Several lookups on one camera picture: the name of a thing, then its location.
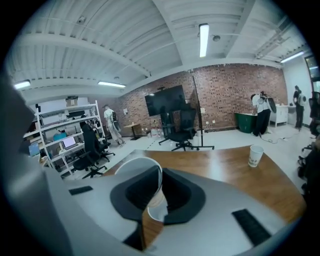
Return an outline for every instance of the white floor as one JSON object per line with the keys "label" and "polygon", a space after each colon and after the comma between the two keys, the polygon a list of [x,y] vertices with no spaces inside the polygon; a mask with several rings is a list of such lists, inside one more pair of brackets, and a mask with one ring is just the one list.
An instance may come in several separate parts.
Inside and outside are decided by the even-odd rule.
{"label": "white floor", "polygon": [[[304,183],[302,179],[297,176],[297,160],[301,155],[301,149],[306,147],[313,141],[310,137],[308,128],[302,128],[299,132],[291,125],[281,125],[277,128],[271,127],[272,134],[265,134],[262,136],[264,140],[272,140],[275,144],[263,141],[260,137],[255,137],[251,134],[240,132],[239,130],[228,130],[204,133],[204,146],[214,145],[215,150],[230,149],[248,146],[252,144],[260,145],[264,148],[264,152],[283,170],[289,179],[296,185],[300,192],[301,186]],[[171,151],[176,147],[176,143],[170,140],[159,145],[160,138],[142,137],[138,140],[130,140],[124,138],[126,144],[122,147],[117,147],[113,140],[110,140],[111,145],[109,151],[115,153],[115,156],[110,155],[110,162],[101,161],[100,166],[105,165],[108,169],[116,165],[119,161],[125,158],[133,150],[152,150],[152,151]],[[195,136],[190,142],[197,146],[198,137]],[[211,148],[201,148],[200,150],[211,150]],[[76,179],[81,179],[86,175],[86,171],[77,171],[73,175]]]}

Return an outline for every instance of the fluorescent light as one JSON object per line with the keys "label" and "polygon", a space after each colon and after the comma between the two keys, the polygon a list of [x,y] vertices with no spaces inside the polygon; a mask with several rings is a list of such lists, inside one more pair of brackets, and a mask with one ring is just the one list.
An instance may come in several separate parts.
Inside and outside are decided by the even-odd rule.
{"label": "fluorescent light", "polygon": [[205,57],[207,54],[208,37],[209,37],[209,25],[200,24],[200,58]]}
{"label": "fluorescent light", "polygon": [[14,85],[14,88],[21,89],[21,88],[28,87],[28,86],[30,86],[30,82],[29,81],[23,81],[23,82],[16,83]]}
{"label": "fluorescent light", "polygon": [[112,83],[112,82],[98,82],[98,85],[100,85],[100,86],[114,86],[114,87],[120,87],[120,88],[126,87],[123,84]]}
{"label": "fluorescent light", "polygon": [[299,51],[298,53],[296,53],[296,54],[294,54],[294,55],[292,55],[292,56],[290,56],[290,57],[288,57],[288,58],[284,58],[284,59],[281,60],[280,62],[281,62],[281,63],[288,62],[288,61],[290,61],[290,60],[292,60],[292,59],[294,59],[294,58],[296,58],[296,57],[298,57],[298,56],[301,56],[302,54],[304,54],[304,52],[303,52],[303,51]]}

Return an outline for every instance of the man in white shirt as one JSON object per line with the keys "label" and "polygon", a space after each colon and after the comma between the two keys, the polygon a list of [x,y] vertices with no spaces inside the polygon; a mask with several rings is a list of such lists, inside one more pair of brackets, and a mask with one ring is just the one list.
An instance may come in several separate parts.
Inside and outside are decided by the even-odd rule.
{"label": "man in white shirt", "polygon": [[253,113],[257,113],[255,129],[251,134],[257,137],[266,133],[271,111],[267,102],[260,97],[260,94],[251,95],[251,100],[254,106]]}
{"label": "man in white shirt", "polygon": [[112,139],[120,146],[120,141],[122,142],[122,144],[125,144],[126,142],[124,141],[121,134],[118,132],[117,128],[114,125],[113,112],[114,111],[109,107],[109,105],[104,105],[103,116],[106,121],[107,129],[110,132]]}

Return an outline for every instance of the laptop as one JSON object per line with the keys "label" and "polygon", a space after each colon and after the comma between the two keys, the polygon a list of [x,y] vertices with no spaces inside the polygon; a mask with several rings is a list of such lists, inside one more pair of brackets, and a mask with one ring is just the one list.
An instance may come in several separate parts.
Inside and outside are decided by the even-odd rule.
{"label": "laptop", "polygon": [[74,137],[68,137],[62,140],[62,144],[65,150],[69,150],[77,146],[75,138]]}
{"label": "laptop", "polygon": [[29,153],[31,157],[34,157],[36,155],[40,154],[40,149],[39,149],[39,144],[37,143],[33,143],[29,146]]}

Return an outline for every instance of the security camera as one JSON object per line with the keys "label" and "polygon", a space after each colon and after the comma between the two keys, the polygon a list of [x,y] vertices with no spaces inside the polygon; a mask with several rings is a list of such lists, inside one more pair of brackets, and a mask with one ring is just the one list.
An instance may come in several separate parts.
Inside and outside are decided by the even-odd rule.
{"label": "security camera", "polygon": [[83,23],[85,23],[85,20],[86,20],[86,18],[85,18],[84,16],[81,16],[81,17],[77,20],[77,23],[78,23],[78,24],[83,24]]}

